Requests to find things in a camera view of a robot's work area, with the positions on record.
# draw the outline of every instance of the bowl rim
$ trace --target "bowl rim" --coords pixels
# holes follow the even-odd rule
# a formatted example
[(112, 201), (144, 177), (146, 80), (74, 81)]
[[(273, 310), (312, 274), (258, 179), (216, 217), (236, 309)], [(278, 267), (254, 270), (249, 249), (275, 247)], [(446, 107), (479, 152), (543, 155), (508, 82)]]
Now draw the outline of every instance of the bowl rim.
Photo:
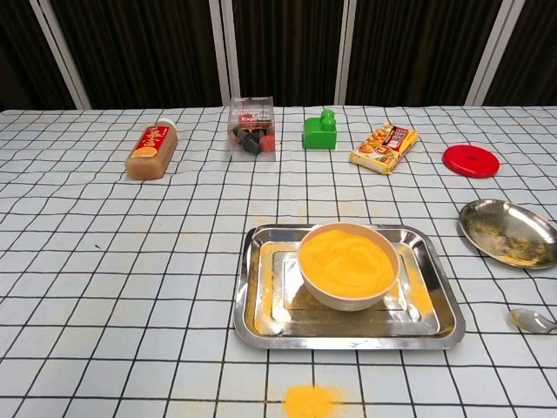
[[(302, 263), (300, 263), (299, 251), (300, 251), (300, 249), (302, 248), (302, 246), (304, 246), (307, 237), (308, 237), (311, 233), (314, 233), (314, 232), (318, 231), (318, 229), (323, 228), (323, 227), (325, 227), (325, 226), (331, 227), (331, 226), (345, 226), (345, 225), (348, 225), (348, 226), (356, 226), (356, 227), (362, 227), (362, 228), (365, 228), (365, 229), (371, 231), (371, 232), (372, 232), (373, 234), (375, 234), (377, 237), (379, 237), (380, 239), (384, 240), (384, 241), (387, 243), (387, 246), (390, 247), (390, 249), (393, 250), (393, 253), (394, 253), (394, 255), (395, 255), (395, 259), (397, 260), (396, 266), (393, 266), (393, 281), (392, 281), (391, 284), (390, 284), (388, 287), (386, 287), (384, 290), (381, 290), (380, 292), (377, 292), (377, 293), (375, 293), (375, 294), (366, 296), (366, 297), (364, 297), (364, 298), (346, 298), (346, 297), (344, 297), (344, 296), (338, 296), (338, 295), (336, 295), (336, 294), (329, 293), (329, 292), (323, 290), (321, 287), (319, 287), (319, 286), (317, 286), (315, 283), (313, 283), (313, 282), (311, 281), (311, 279), (309, 279), (309, 278), (307, 277), (307, 275), (305, 274), (304, 268), (302, 267)], [(322, 224), (322, 225), (316, 225), (316, 226), (314, 226), (314, 227), (305, 235), (305, 237), (300, 241), (299, 247), (298, 247), (298, 251), (296, 252), (296, 257), (297, 257), (297, 259), (298, 259), (299, 270), (300, 270), (300, 272), (302, 273), (302, 279), (304, 279), (304, 281), (309, 282), (309, 284), (312, 285), (312, 287), (314, 287), (315, 289), (317, 289), (317, 290), (320, 291), (321, 293), (323, 293), (323, 294), (325, 294), (325, 295), (327, 295), (327, 296), (329, 296), (329, 297), (331, 297), (331, 298), (334, 298), (334, 299), (337, 299), (337, 300), (343, 300), (343, 301), (347, 301), (347, 302), (363, 302), (363, 301), (368, 301), (368, 300), (372, 300), (372, 299), (374, 299), (374, 298), (377, 298), (377, 297), (379, 297), (379, 296), (382, 296), (382, 295), (386, 294), (387, 292), (389, 292), (389, 291), (393, 288), (393, 286), (394, 286), (394, 284), (397, 282), (397, 278), (399, 277), (399, 274), (400, 274), (400, 260), (399, 260), (399, 254), (397, 253), (397, 251), (396, 251), (396, 249), (394, 248), (393, 244), (392, 244), (387, 238), (385, 238), (381, 233), (378, 233), (377, 231), (375, 231), (375, 230), (374, 230), (373, 228), (371, 228), (370, 226), (362, 225), (362, 224), (355, 224), (355, 223), (353, 223), (353, 222), (330, 222), (330, 223), (328, 223), (328, 224)]]

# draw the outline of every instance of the stainless steel tray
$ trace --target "stainless steel tray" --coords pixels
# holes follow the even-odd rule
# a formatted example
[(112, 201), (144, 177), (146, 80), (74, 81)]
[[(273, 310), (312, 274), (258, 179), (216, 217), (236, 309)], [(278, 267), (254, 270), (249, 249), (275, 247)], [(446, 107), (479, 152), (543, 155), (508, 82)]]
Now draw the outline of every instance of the stainless steel tray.
[(296, 252), (313, 225), (266, 225), (245, 240), (234, 326), (260, 348), (443, 349), (465, 322), (428, 237), (408, 226), (375, 226), (401, 259), (394, 289), (363, 311), (340, 312), (306, 290)]

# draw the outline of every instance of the green building block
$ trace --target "green building block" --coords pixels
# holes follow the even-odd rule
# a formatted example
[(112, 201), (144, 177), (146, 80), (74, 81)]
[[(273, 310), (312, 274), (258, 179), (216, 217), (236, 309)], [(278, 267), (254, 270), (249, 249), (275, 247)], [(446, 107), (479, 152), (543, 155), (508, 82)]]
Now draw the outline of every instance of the green building block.
[(325, 109), (320, 118), (305, 120), (302, 145), (306, 150), (334, 150), (337, 145), (337, 121), (333, 111)]

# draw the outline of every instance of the dark curtain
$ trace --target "dark curtain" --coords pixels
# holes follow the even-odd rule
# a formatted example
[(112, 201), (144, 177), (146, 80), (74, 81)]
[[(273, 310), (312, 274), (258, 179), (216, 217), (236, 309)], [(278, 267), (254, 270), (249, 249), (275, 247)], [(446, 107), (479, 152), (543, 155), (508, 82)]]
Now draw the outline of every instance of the dark curtain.
[(50, 0), (94, 108), (221, 105), (207, 0)]
[(358, 1), (348, 105), (463, 105), (501, 0)]
[(276, 105), (330, 105), (342, 0), (233, 0), (242, 96)]
[(0, 110), (75, 109), (27, 0), (0, 3)]
[(557, 105), (557, 1), (528, 0), (484, 105)]

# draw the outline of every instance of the white bowl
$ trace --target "white bowl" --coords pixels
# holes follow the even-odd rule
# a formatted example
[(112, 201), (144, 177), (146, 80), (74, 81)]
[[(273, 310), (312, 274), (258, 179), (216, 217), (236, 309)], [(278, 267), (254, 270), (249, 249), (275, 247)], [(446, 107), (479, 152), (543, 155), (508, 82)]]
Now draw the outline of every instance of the white bowl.
[[(367, 296), (365, 298), (357, 298), (357, 299), (335, 296), (334, 294), (328, 293), (324, 290), (321, 290), (319, 287), (315, 286), (312, 280), (305, 275), (304, 269), (302, 268), (302, 265), (299, 262), (299, 249), (302, 246), (304, 246), (307, 240), (318, 235), (319, 233), (325, 233), (327, 231), (331, 231), (332, 229), (339, 229), (341, 231), (344, 231), (345, 233), (361, 235), (363, 237), (368, 238), (379, 248), (381, 248), (385, 252), (388, 259), (391, 261), (391, 264), (393, 266), (393, 281), (391, 282), (391, 284), (379, 293), (373, 294), (371, 296)], [(400, 270), (399, 255), (397, 254), (393, 245), (383, 235), (375, 232), (372, 228), (368, 226), (351, 224), (348, 222), (337, 222), (337, 223), (326, 224), (322, 226), (316, 226), (302, 239), (299, 245), (299, 249), (298, 249), (298, 263), (299, 263), (300, 272), (302, 272), (302, 278), (304, 279), (305, 288), (307, 288), (309, 293), (311, 293), (312, 296), (315, 299), (317, 299), (319, 302), (321, 302), (323, 305), (331, 307), (332, 309), (337, 309), (339, 311), (360, 311), (362, 309), (366, 309), (370, 307), (371, 305), (374, 305), (375, 303), (382, 300), (387, 293), (389, 293), (391, 288), (394, 286), (397, 277), (399, 277), (399, 270)]]

